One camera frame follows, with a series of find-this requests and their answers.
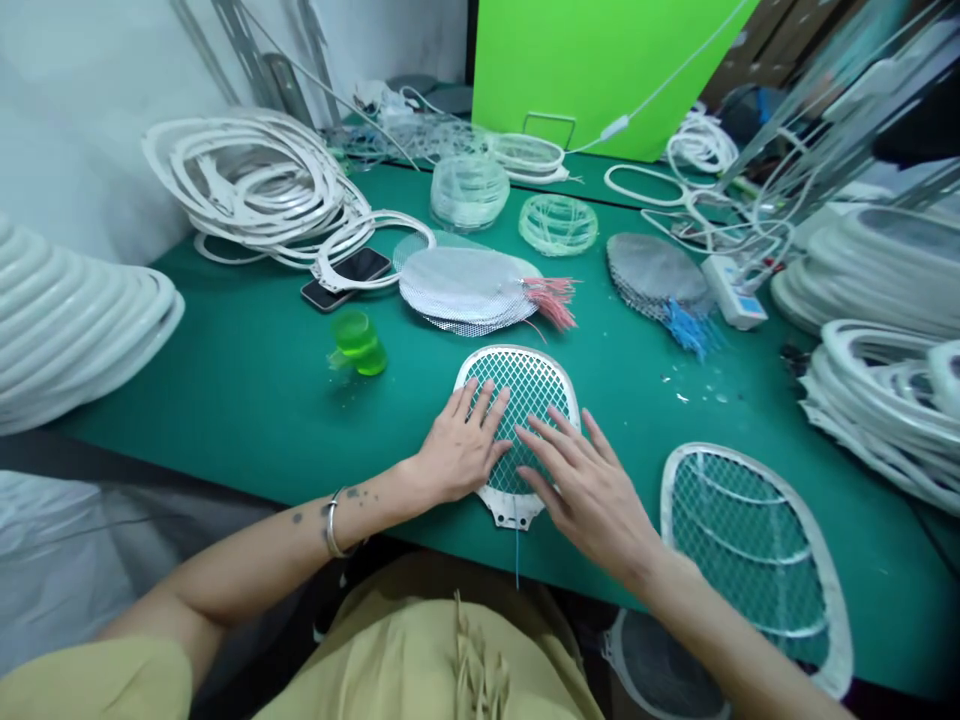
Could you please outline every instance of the smartphone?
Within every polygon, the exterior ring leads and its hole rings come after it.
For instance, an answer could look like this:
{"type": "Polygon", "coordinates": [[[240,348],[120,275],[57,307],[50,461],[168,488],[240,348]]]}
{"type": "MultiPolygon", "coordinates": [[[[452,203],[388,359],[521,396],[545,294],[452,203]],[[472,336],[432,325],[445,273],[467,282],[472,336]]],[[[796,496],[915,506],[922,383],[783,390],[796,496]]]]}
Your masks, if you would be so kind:
{"type": "MultiPolygon", "coordinates": [[[[390,260],[375,250],[363,248],[333,267],[348,280],[376,280],[390,269],[390,260]]],[[[355,292],[357,291],[330,292],[316,280],[311,280],[300,288],[303,299],[320,312],[333,312],[349,300],[355,292]]]]}

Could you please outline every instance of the silver bangle bracelet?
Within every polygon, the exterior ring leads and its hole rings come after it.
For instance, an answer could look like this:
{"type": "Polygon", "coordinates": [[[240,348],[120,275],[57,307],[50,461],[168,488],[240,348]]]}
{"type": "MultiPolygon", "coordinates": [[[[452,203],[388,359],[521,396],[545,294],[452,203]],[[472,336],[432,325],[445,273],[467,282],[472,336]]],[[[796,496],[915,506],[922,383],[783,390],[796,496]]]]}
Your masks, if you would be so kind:
{"type": "Polygon", "coordinates": [[[330,498],[330,501],[324,505],[324,507],[330,508],[330,511],[327,513],[327,550],[330,552],[331,557],[341,559],[351,557],[353,553],[357,551],[357,549],[354,548],[350,552],[344,553],[339,547],[337,547],[337,541],[333,537],[333,512],[337,509],[337,498],[340,497],[340,493],[342,493],[343,490],[344,488],[337,490],[333,494],[333,497],[330,498]]]}

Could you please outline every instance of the person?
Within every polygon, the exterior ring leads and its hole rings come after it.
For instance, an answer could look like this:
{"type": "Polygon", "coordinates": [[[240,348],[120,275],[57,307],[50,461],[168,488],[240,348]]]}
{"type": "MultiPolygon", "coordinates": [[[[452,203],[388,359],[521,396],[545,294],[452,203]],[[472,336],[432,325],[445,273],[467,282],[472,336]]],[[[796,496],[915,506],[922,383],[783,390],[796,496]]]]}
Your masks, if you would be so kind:
{"type": "MultiPolygon", "coordinates": [[[[278,513],[178,567],[92,643],[0,681],[0,717],[180,719],[224,637],[307,581],[341,548],[481,487],[510,451],[494,435],[509,402],[494,383],[455,391],[423,447],[386,472],[278,513]]],[[[634,594],[713,675],[743,718],[849,718],[666,547],[593,416],[589,440],[557,410],[520,442],[556,486],[518,470],[590,560],[634,594]]],[[[413,553],[344,600],[326,639],[258,714],[314,718],[601,718],[570,628],[541,586],[413,553]]]]}

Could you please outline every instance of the person's right hand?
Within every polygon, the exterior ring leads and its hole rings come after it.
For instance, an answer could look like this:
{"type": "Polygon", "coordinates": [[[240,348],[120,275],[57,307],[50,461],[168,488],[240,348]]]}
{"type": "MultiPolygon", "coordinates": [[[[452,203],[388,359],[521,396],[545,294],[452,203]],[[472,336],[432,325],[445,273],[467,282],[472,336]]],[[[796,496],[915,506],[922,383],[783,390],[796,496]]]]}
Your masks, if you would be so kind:
{"type": "Polygon", "coordinates": [[[516,430],[557,487],[533,468],[518,468],[520,477],[540,496],[570,542],[621,583],[641,591],[657,561],[668,553],[633,483],[589,411],[583,411],[583,424],[593,444],[556,408],[548,413],[559,430],[532,415],[527,420],[540,437],[519,425],[516,430]]]}

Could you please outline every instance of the green plastic cup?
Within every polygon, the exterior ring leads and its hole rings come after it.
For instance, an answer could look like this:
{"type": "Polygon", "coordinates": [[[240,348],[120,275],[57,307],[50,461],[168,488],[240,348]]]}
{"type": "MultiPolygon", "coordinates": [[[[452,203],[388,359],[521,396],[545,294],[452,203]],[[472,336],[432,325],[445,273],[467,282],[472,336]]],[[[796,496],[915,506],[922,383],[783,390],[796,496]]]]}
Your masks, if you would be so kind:
{"type": "Polygon", "coordinates": [[[327,356],[330,367],[352,365],[361,375],[379,375],[387,368],[387,353],[373,321],[359,310],[337,313],[331,324],[337,349],[327,356]]]}

